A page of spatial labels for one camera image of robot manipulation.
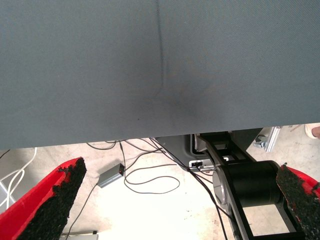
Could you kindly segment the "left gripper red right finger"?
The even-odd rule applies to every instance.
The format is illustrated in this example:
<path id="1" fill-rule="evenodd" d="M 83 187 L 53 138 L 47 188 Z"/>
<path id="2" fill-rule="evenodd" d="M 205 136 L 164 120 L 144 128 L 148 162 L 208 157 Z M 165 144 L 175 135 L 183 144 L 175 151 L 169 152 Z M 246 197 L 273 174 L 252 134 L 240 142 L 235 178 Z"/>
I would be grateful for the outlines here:
<path id="1" fill-rule="evenodd" d="M 276 183 L 293 211 L 307 240 L 320 238 L 320 182 L 283 164 Z"/>

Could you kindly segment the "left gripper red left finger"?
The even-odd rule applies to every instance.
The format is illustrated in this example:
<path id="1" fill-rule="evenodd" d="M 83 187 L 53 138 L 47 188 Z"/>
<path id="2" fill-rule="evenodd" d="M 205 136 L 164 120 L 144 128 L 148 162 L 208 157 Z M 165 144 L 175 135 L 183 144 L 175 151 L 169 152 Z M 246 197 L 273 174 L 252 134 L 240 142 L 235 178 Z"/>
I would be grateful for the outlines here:
<path id="1" fill-rule="evenodd" d="M 87 172 L 82 157 L 57 166 L 0 215 L 2 240 L 58 240 Z"/>

